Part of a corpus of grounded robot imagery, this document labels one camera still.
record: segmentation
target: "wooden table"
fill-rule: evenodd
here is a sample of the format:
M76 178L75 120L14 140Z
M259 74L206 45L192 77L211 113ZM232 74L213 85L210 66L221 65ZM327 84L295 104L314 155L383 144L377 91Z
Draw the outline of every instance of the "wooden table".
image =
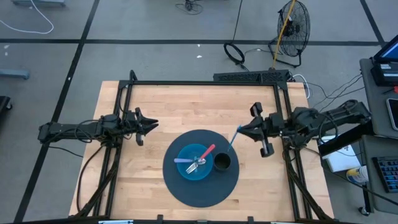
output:
M302 83L288 83L288 86L292 109L308 106ZM118 82L102 83L94 118L113 112L117 89ZM284 105L282 92L280 96ZM276 112L273 88L268 86L134 85L130 110L140 107L144 116L158 119L159 126L146 136L144 146L138 146L135 138L124 140L111 218L154 220L163 214L165 220L245 221L253 216L255 221L293 221L280 138L269 138L275 154L262 158L260 142L237 135L234 148L239 159L239 180L231 195L215 206L189 207L174 198L163 180L163 157L175 138L194 129L209 129L230 141L239 124L252 120L249 109L257 101L262 103L263 117ZM99 145L98 142L87 145L82 165ZM315 142L308 146L318 150ZM103 156L104 149L83 174L82 206L98 186ZM301 156L309 192L325 213L333 217L319 156L306 150L301 150ZM300 215L304 217L298 189L297 193ZM100 214L104 213L107 194L106 190ZM76 212L75 194L70 214Z

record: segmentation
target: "black cup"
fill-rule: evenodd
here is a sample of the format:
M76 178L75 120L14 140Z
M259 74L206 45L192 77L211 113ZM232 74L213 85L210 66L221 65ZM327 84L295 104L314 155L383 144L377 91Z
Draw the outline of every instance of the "black cup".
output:
M214 157L214 167L217 171L223 172L228 170L229 166L231 165L231 158L227 153L218 153Z

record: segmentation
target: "fan grill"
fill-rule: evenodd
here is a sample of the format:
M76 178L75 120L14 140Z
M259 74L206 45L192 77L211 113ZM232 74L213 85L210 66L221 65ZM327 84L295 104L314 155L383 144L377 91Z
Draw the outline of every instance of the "fan grill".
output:
M288 2L280 11L278 19L278 35L285 22L292 1ZM299 1L296 1L290 19L287 22L282 34L280 48L286 55L296 57L301 54L308 44L310 38L310 16L307 8Z

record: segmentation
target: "blue stick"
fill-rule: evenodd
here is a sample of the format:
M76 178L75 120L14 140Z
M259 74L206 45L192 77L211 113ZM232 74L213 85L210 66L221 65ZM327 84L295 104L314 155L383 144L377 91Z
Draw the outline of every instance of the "blue stick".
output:
M231 149L232 143L234 142L235 137L236 137L236 135L238 134L238 130L239 130L240 128L241 128L241 126L239 125L238 128L236 129L236 132L235 132L234 136L232 137L232 140L231 140L231 142L230 142L230 144L229 144L229 147L228 147L227 152L229 152L229 149Z

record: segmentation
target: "floor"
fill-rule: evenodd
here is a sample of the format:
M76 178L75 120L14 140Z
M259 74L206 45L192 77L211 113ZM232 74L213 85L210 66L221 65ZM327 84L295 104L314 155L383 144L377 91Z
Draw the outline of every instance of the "floor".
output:
M200 1L204 10L196 16L176 9L174 4L179 2L183 0L65 0L66 7L39 6L55 26L47 35L20 33L0 24L0 68L26 69L31 74L28 80L0 78L0 95L10 96L14 103L1 125L0 223L14 221L23 198L29 205L25 203L26 213L19 213L16 220L67 217L81 165L79 157L50 149L30 202L24 197L40 152L38 127L52 118L61 123L90 119L103 80L127 79L130 69L140 80L212 80L214 73L241 71L223 50L225 40L232 39L240 1ZM241 50L266 49L261 41L277 35L277 11L285 2L243 1L236 31ZM310 43L303 52L302 66L293 69L278 63L277 68L302 74L327 93L358 75L359 60L374 55L384 41L397 34L396 0L302 2L311 17ZM49 29L34 9L15 6L9 0L0 2L0 19L19 29ZM267 70L271 65L270 53L255 51L246 56L245 66L250 70ZM64 85L69 89L62 104ZM359 80L347 91L362 86ZM310 91L308 101L314 106L323 94L313 85ZM365 92L338 98L327 109L348 99L366 102ZM62 110L55 109L58 102ZM83 154L85 147L76 141L54 146L78 154ZM364 203L362 191L327 172L325 175L337 219L398 222L397 215L381 212L362 216L356 210Z

